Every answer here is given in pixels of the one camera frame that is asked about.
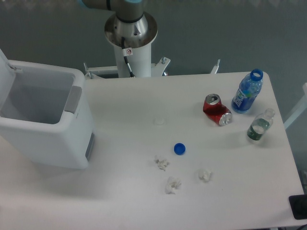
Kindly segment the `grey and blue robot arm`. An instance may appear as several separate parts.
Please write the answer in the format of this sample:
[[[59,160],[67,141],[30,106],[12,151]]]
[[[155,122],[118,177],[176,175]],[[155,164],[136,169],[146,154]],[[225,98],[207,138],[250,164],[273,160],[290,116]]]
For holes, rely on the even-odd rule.
[[[107,40],[120,48],[140,48],[156,39],[158,28],[144,8],[145,0],[81,0],[89,9],[112,11],[105,24]]]

